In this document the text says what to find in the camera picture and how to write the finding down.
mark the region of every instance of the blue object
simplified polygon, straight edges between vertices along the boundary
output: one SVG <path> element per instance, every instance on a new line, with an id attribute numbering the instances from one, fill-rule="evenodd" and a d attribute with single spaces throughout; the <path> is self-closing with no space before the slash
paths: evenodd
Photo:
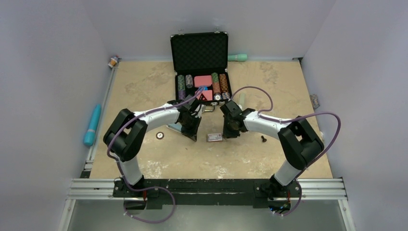
<path id="1" fill-rule="evenodd" d="M 101 105 L 98 104 L 93 110 L 92 117 L 90 119 L 88 131 L 84 137 L 84 145 L 90 147 L 93 145 L 96 136 L 96 128 L 98 127 L 99 117 L 101 116 Z"/>

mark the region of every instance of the floor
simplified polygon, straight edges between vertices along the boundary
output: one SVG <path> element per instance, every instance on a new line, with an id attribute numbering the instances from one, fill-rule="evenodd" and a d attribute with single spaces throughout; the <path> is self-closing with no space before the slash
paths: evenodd
<path id="1" fill-rule="evenodd" d="M 267 115 L 293 118 L 313 112 L 309 92 L 299 62 L 229 62 L 232 90 L 258 86 L 270 93 L 274 109 Z M 117 113 L 128 108 L 143 111 L 163 105 L 175 98 L 172 62 L 121 62 L 102 121 L 91 178 L 113 179 L 119 176 L 114 160 L 106 155 L 102 137 Z M 245 108 L 269 108 L 268 98 L 257 90 L 244 90 Z M 247 132 L 239 138 L 208 143 L 208 133 L 221 133 L 223 117 L 219 108 L 203 113 L 197 142 L 169 130 L 165 126 L 145 135 L 138 153 L 145 178 L 243 179 L 269 178 L 285 160 L 278 140 Z M 315 118 L 308 119 L 320 134 Z M 158 140 L 155 135 L 163 132 Z M 301 175 L 301 178 L 332 178 L 329 162 L 323 156 Z"/>

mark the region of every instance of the table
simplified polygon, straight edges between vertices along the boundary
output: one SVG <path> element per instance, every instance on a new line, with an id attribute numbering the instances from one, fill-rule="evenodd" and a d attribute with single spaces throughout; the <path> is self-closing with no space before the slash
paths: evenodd
<path id="1" fill-rule="evenodd" d="M 121 62 L 116 71 L 95 152 L 90 178 L 113 179 L 119 176 L 114 160 L 106 155 L 102 138 L 121 109 L 144 111 L 175 98 L 172 62 Z M 265 113 L 293 118 L 313 112 L 309 93 L 298 61 L 292 62 L 229 62 L 232 90 L 258 86 L 270 93 L 274 109 Z M 244 107 L 256 110 L 269 108 L 268 98 L 258 90 L 245 92 Z M 208 133 L 221 133 L 222 112 L 203 113 L 197 142 L 165 126 L 146 133 L 138 153 L 140 169 L 145 178 L 244 179 L 269 178 L 285 160 L 278 140 L 247 132 L 236 139 L 206 142 Z M 320 134 L 316 119 L 308 121 Z M 155 135 L 163 132 L 158 140 Z M 301 178 L 332 178 L 326 155 L 306 170 Z"/>

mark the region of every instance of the beige tabletop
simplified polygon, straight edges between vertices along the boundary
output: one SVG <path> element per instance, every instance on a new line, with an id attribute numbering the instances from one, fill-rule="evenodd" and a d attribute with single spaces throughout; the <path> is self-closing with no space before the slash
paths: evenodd
<path id="1" fill-rule="evenodd" d="M 243 86 L 265 89 L 273 99 L 274 108 L 267 115 L 294 118 L 313 112 L 309 93 L 299 62 L 229 62 L 232 90 Z M 102 138 L 117 113 L 128 108 L 144 111 L 175 98 L 172 62 L 121 62 L 102 121 L 99 144 L 91 178 L 113 179 L 119 176 L 114 160 L 106 155 Z M 256 110 L 269 108 L 266 95 L 258 90 L 243 90 L 244 107 Z M 222 112 L 203 113 L 197 142 L 165 126 L 146 133 L 138 153 L 140 169 L 145 178 L 244 179 L 269 178 L 285 160 L 278 140 L 266 137 L 263 143 L 257 132 L 242 133 L 236 139 L 206 142 L 208 133 L 221 133 Z M 308 119 L 320 134 L 316 119 Z M 163 132 L 164 138 L 155 135 Z M 303 173 L 301 178 L 332 178 L 326 155 Z"/>

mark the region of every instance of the cable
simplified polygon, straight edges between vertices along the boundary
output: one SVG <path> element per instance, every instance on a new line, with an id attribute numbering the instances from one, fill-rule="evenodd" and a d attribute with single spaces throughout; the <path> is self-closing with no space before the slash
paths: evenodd
<path id="1" fill-rule="evenodd" d="M 194 97 L 191 97 L 190 99 L 188 99 L 188 100 L 186 100 L 186 101 L 183 101 L 183 102 L 181 102 L 181 103 L 178 103 L 178 104 L 176 104 L 176 105 L 172 105 L 172 106 L 166 107 L 166 108 L 164 108 L 164 107 L 154 108 L 154 109 L 152 109 L 152 110 L 150 110 L 150 111 L 148 111 L 148 112 L 146 112 L 146 113 L 144 113 L 144 114 L 140 114 L 140 115 L 138 115 L 138 116 L 135 116 L 134 118 L 132 118 L 131 120 L 129 120 L 127 123 L 125 123 L 125 124 L 119 129 L 119 131 L 114 135 L 114 137 L 112 138 L 111 142 L 110 142 L 109 145 L 108 145 L 108 150 L 107 150 L 106 154 L 108 155 L 108 157 L 110 157 L 110 158 L 112 158 L 112 159 L 114 159 L 114 160 L 116 161 L 116 165 L 117 165 L 117 167 L 118 167 L 118 169 L 119 169 L 120 174 L 122 175 L 123 182 L 125 182 L 126 186 L 127 186 L 131 191 L 134 191 L 134 192 L 142 192 L 142 191 L 146 191 L 146 190 L 156 189 L 156 188 L 157 188 L 157 189 L 163 190 L 163 191 L 165 191 L 166 193 L 168 193 L 168 194 L 170 195 L 170 197 L 171 197 L 171 200 L 173 201 L 173 207 L 172 207 L 172 209 L 171 209 L 170 214 L 169 214 L 167 217 L 165 217 L 165 218 L 163 218 L 163 219 L 160 219 L 160 220 L 146 220 L 146 219 L 142 219 L 142 218 L 139 218 L 139 217 L 135 217 L 135 216 L 131 215 L 130 213 L 128 213 L 128 212 L 126 211 L 126 207 L 124 206 L 125 215 L 127 215 L 127 216 L 129 216 L 129 217 L 131 217 L 131 218 L 133 218 L 133 219 L 136 219 L 136 220 L 139 220 L 139 221 L 142 221 L 142 222 L 146 222 L 146 223 L 152 223 L 152 224 L 161 223 L 161 222 L 163 222 L 163 221 L 166 221 L 167 219 L 169 219 L 169 218 L 173 215 L 174 210 L 176 209 L 176 200 L 175 200 L 175 198 L 174 198 L 174 195 L 173 195 L 168 189 L 163 188 L 163 187 L 152 186 L 152 187 L 147 187 L 147 188 L 144 188 L 144 189 L 133 189 L 133 188 L 131 187 L 131 185 L 129 184 L 128 180 L 126 179 L 125 175 L 123 174 L 122 167 L 121 167 L 120 164 L 119 164 L 119 159 L 110 154 L 110 151 L 111 151 L 111 148 L 112 148 L 112 146 L 113 146 L 113 143 L 115 142 L 115 140 L 117 139 L 117 137 L 123 132 L 123 130 L 125 130 L 125 128 L 126 128 L 127 126 L 129 126 L 131 123 L 133 123 L 134 121 L 136 121 L 136 120 L 139 119 L 140 117 L 146 116 L 146 115 L 151 114 L 151 113 L 153 113 L 153 112 L 164 111 L 164 110 L 166 110 L 166 109 L 171 109 L 171 108 L 175 108 L 175 107 L 182 106 L 182 105 L 184 105 L 184 104 L 186 104 L 186 103 L 188 103 L 188 102 L 194 100 L 197 96 L 199 96 L 199 95 L 201 94 L 201 92 L 203 92 L 203 90 L 204 90 L 204 87 L 200 87 L 200 88 L 198 89 L 197 94 L 195 94 Z"/>
<path id="2" fill-rule="evenodd" d="M 236 91 L 234 92 L 234 94 L 232 95 L 231 99 L 232 99 L 239 91 L 241 91 L 241 90 L 243 90 L 243 89 L 245 89 L 245 88 L 258 89 L 258 90 L 262 91 L 263 93 L 265 93 L 265 94 L 268 96 L 269 101 L 270 101 L 270 109 L 262 109 L 262 110 L 259 110 L 259 111 L 258 111 L 258 116 L 259 116 L 260 118 L 262 118 L 262 119 L 265 119 L 265 120 L 268 120 L 268 121 L 272 121 L 272 122 L 281 123 L 281 124 L 282 124 L 282 123 L 283 123 L 283 124 L 292 123 L 292 122 L 299 121 L 299 120 L 301 120 L 301 119 L 306 119 L 306 118 L 309 118 L 309 117 L 318 116 L 318 115 L 324 115 L 324 114 L 326 114 L 326 115 L 332 115 L 332 116 L 334 116 L 334 117 L 337 119 L 337 130 L 336 130 L 336 132 L 335 132 L 335 134 L 334 134 L 334 136 L 333 136 L 333 139 L 330 141 L 330 143 L 327 145 L 327 147 L 326 147 L 318 156 L 316 156 L 316 158 L 314 158 L 314 159 L 306 166 L 305 169 L 303 169 L 302 171 L 299 172 L 299 174 L 296 175 L 295 181 L 297 182 L 297 179 L 296 179 L 296 178 L 298 178 L 309 166 L 311 166 L 312 164 L 314 164 L 314 163 L 315 163 L 317 160 L 319 160 L 324 154 L 326 154 L 326 152 L 332 147 L 333 143 L 336 141 L 337 136 L 339 135 L 339 132 L 340 132 L 340 128 L 341 128 L 341 126 L 342 126 L 342 122 L 341 122 L 341 120 L 340 120 L 340 117 L 339 117 L 337 114 L 333 113 L 333 112 L 316 112 L 316 113 L 311 113 L 311 114 L 308 114 L 308 115 L 300 116 L 300 117 L 298 117 L 298 118 L 288 119 L 288 120 L 283 120 L 283 121 L 278 120 L 278 119 L 269 118 L 269 117 L 266 117 L 266 116 L 262 115 L 261 112 L 270 112 L 270 111 L 272 111 L 273 101 L 272 101 L 271 96 L 270 96 L 265 90 L 263 90 L 262 88 L 254 87 L 254 86 L 242 87 L 242 88 L 240 88 L 240 89 L 238 89 L 238 90 L 236 90 Z M 293 209 L 291 209 L 288 213 L 284 214 L 283 216 L 286 216 L 286 215 L 292 213 L 292 212 L 298 207 L 298 205 L 300 204 L 300 201 L 301 201 L 301 198 L 302 198 L 302 188 L 300 187 L 300 184 L 299 184 L 299 183 L 298 183 L 298 185 L 299 185 L 299 189 L 300 189 L 300 197 L 299 197 L 299 200 L 297 201 L 297 203 L 295 204 L 295 206 L 293 207 Z"/>

